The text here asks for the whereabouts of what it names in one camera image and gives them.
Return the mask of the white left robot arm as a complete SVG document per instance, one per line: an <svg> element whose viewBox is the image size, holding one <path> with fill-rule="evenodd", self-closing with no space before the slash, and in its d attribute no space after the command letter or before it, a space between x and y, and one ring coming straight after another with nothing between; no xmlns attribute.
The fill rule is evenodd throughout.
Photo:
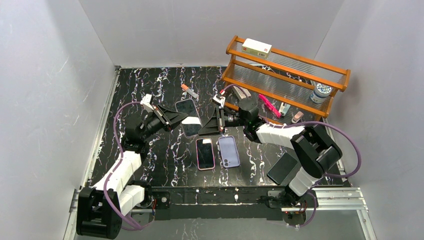
<svg viewBox="0 0 424 240"><path fill-rule="evenodd" d="M148 139L160 130L170 132L188 114L166 109L161 105L142 105L148 112L145 120L115 134L119 156L109 171L93 186L81 189L77 199L76 233L80 236L114 240L122 229L141 231L131 217L132 209L147 200L148 184L131 180L142 166L149 151Z"/></svg>

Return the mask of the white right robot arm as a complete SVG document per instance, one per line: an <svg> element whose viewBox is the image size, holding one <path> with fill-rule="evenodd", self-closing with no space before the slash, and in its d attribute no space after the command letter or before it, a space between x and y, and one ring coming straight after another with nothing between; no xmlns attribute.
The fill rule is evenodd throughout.
<svg viewBox="0 0 424 240"><path fill-rule="evenodd" d="M274 144L294 150L300 169L284 189L282 200L294 204L322 179L343 156L342 150L327 134L320 121L281 125L268 122L259 114L256 100L244 98L232 114L222 103L199 131L200 136L219 135L227 127L243 127L244 135L252 142Z"/></svg>

